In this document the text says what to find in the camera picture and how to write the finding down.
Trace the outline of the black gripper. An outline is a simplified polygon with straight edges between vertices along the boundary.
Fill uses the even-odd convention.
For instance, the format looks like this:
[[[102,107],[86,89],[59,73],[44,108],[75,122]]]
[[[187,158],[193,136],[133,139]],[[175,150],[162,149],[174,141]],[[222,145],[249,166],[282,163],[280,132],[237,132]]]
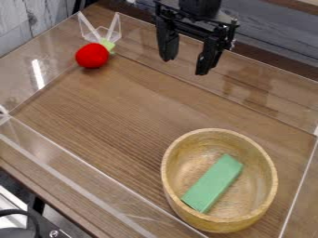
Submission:
[[[154,0],[159,55],[163,61],[177,58],[179,33],[203,41],[197,75],[217,66],[226,40],[233,40],[240,22],[221,11],[222,0]]]

